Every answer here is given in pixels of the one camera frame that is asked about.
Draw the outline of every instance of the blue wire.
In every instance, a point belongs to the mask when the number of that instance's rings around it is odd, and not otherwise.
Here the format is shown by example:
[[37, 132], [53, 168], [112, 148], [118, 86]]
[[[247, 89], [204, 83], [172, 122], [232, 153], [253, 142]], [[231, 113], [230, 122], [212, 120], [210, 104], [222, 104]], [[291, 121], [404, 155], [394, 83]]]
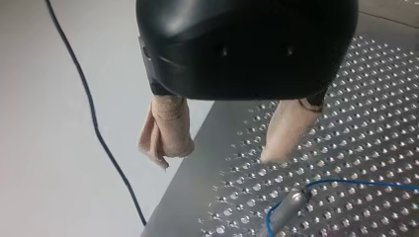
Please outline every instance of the blue wire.
[[281, 201], [273, 205], [271, 209], [268, 211], [268, 214], [266, 215], [266, 227], [268, 230], [269, 237], [275, 237], [275, 234], [274, 232], [272, 232], [272, 228], [271, 228], [271, 215], [278, 208], [278, 206], [280, 206], [280, 204], [281, 204]]
[[333, 182], [352, 184], [352, 185], [393, 187], [396, 189], [410, 190], [410, 191], [419, 190], [419, 186], [399, 185], [399, 184], [388, 183], [388, 182], [369, 182], [369, 181], [357, 181], [357, 180], [320, 180], [320, 181], [311, 182], [306, 187], [310, 188], [315, 185], [324, 184], [324, 183], [333, 183]]
[[[410, 191], [416, 191], [419, 190], [419, 186], [410, 186], [410, 185], [399, 185], [395, 183], [387, 183], [387, 182], [369, 182], [369, 181], [357, 181], [357, 180], [319, 180], [314, 181], [306, 185], [306, 187], [309, 189], [313, 186], [324, 184], [324, 183], [344, 183], [344, 184], [351, 184], [351, 185], [368, 185], [368, 186], [382, 186], [382, 187], [392, 187], [396, 189], [401, 190], [410, 190]], [[274, 232], [271, 228], [271, 215], [272, 213], [280, 206], [281, 201], [274, 206], [271, 207], [271, 209], [268, 211], [268, 214], [266, 215], [266, 228], [268, 230], [269, 237], [275, 237]]]

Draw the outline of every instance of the wrinkled fabric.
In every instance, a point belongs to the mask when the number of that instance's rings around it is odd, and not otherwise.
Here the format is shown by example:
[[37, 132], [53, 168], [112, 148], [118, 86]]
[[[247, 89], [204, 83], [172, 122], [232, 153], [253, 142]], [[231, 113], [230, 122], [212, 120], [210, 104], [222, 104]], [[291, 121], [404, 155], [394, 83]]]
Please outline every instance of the wrinkled fabric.
[[139, 135], [138, 149], [161, 168], [167, 169], [169, 163], [165, 158], [187, 157], [194, 148], [187, 100], [176, 96], [154, 96]]
[[281, 163], [299, 144], [302, 136], [316, 122], [322, 108], [304, 100], [280, 101], [268, 126], [262, 163]]

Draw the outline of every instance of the white floor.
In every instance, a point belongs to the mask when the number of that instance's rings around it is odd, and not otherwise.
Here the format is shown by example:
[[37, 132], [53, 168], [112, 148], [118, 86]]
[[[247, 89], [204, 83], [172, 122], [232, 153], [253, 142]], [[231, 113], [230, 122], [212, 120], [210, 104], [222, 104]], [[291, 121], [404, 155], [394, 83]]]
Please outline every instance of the white floor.
[[[149, 103], [134, 0], [51, 0], [84, 68], [101, 130], [148, 218], [165, 173], [136, 150]], [[191, 102], [192, 134], [211, 102]], [[0, 236], [139, 236], [97, 141], [74, 65], [42, 0], [0, 0]]]

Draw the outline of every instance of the perforated metal plate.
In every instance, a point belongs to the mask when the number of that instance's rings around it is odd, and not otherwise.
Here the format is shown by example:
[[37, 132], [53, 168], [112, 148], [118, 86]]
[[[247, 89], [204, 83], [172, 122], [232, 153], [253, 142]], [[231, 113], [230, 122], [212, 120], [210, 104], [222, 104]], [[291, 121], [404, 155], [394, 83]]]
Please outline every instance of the perforated metal plate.
[[[275, 102], [249, 109], [217, 198], [199, 219], [204, 236], [252, 236], [293, 186], [330, 178], [419, 185], [419, 59], [355, 38], [326, 98], [325, 113], [282, 165], [261, 165]], [[419, 192], [330, 184], [281, 236], [413, 236]]]

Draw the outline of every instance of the silver plug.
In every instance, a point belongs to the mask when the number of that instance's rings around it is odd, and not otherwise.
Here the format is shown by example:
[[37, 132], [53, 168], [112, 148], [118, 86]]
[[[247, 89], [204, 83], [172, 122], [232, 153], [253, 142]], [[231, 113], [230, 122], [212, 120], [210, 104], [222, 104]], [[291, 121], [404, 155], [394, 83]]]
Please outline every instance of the silver plug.
[[[311, 193], [307, 189], [292, 189], [283, 199], [278, 208], [271, 215], [271, 229], [274, 234], [278, 234], [292, 218], [296, 217], [310, 201]], [[266, 225], [259, 232], [259, 237], [268, 237]]]

